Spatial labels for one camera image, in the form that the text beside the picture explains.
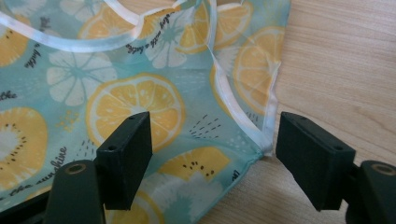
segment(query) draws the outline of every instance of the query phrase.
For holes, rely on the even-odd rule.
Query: wood grain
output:
[[[121,2],[142,13],[174,1]],[[292,0],[282,61],[277,121],[307,116],[354,147],[357,164],[396,164],[396,1]],[[346,207],[318,213],[273,157],[200,223],[345,223]]]

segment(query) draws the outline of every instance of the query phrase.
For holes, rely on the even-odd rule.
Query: white flower print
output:
[[[186,203],[190,222],[193,222],[223,192],[219,181],[207,182],[199,173],[194,173],[189,181],[172,175],[154,173],[141,183],[141,190],[151,196],[161,211],[177,209],[177,201]]]
[[[146,55],[155,68],[177,67],[186,62],[186,54],[177,51],[176,48],[187,25],[186,21],[191,21],[193,18],[191,13],[193,13],[192,10],[185,10],[171,14],[167,18],[169,22],[163,26],[160,33],[148,38],[149,47],[146,49]]]
[[[100,9],[100,0],[62,0],[61,9],[69,15],[73,15],[79,21],[87,21]]]
[[[14,14],[30,17],[47,3],[47,0],[14,0],[11,11]]]
[[[54,65],[47,70],[50,96],[66,105],[82,105],[102,82],[117,78],[104,53],[57,51],[49,55],[49,61]]]
[[[215,58],[229,76],[233,73],[233,63],[238,50],[239,48],[237,46],[228,46],[224,49],[215,50]]]

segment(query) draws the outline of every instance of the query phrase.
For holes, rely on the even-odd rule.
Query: clamp jaw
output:
[[[310,119],[282,112],[276,156],[318,211],[338,210],[344,199],[347,223],[396,223],[396,167],[380,161],[358,167],[355,154]]]
[[[131,209],[152,156],[149,112],[127,118],[93,161],[73,161],[55,174],[50,192],[0,214],[0,223],[106,223],[108,210]]]

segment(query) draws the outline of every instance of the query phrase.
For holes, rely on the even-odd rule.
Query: printed fabric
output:
[[[272,150],[289,0],[0,0],[0,212],[150,112],[153,156],[131,211],[193,223]]]

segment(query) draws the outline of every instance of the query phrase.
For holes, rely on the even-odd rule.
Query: yellow citrus print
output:
[[[143,191],[134,197],[131,211],[106,211],[106,220],[110,224],[163,224],[163,213],[157,204]]]
[[[209,182],[229,162],[230,159],[215,147],[198,147],[166,162],[158,172],[175,175],[185,181],[188,181],[195,172],[200,172]]]
[[[47,141],[47,125],[37,111],[0,112],[0,189],[13,188],[41,169]]]
[[[100,146],[129,116],[150,112],[154,151],[177,137],[185,119],[183,101],[166,78],[142,73],[98,87],[88,101],[86,123],[91,140]]]
[[[29,20],[22,16],[18,16],[17,20],[30,24]],[[26,36],[0,25],[0,67],[17,61],[26,51],[28,41],[29,38]]]
[[[233,117],[230,113],[230,110],[227,108],[227,106],[222,102],[218,91],[216,90],[216,83],[215,83],[215,78],[216,78],[216,66],[212,67],[212,70],[210,71],[210,87],[212,88],[213,95],[215,96],[216,101],[218,102],[219,106],[221,109],[231,118]]]
[[[25,201],[29,201],[29,200],[31,200],[31,199],[33,199],[33,198],[35,198],[35,197],[47,192],[47,191],[50,191],[51,188],[52,188],[52,186],[47,186],[47,187],[44,187],[43,189],[40,189],[40,190],[38,190],[38,191],[36,191],[34,193],[31,193],[29,196],[27,196]]]
[[[64,117],[59,117],[59,120],[59,123],[55,124],[55,127],[62,127],[65,131],[71,133],[74,129],[74,124],[79,122],[79,114],[77,112],[67,110],[66,115]]]
[[[241,6],[219,11],[215,49],[229,46],[238,39],[248,28],[252,14],[253,5],[248,1]]]
[[[142,31],[140,32],[139,39],[143,39],[148,37],[149,35],[153,34],[156,28],[159,27],[159,22],[162,21],[163,17],[166,14],[177,12],[180,10],[180,6],[176,8],[166,8],[155,12],[153,14],[147,15],[144,17],[144,23]]]
[[[87,20],[78,33],[80,39],[105,38],[131,31],[134,26],[125,21],[107,4],[102,4],[98,14]]]
[[[209,35],[209,15],[205,4],[201,4],[194,16],[194,23],[185,26],[177,51],[198,53],[206,49]]]
[[[266,27],[249,37],[239,50],[233,69],[234,85],[242,99],[264,114],[273,75],[280,63],[283,27]]]

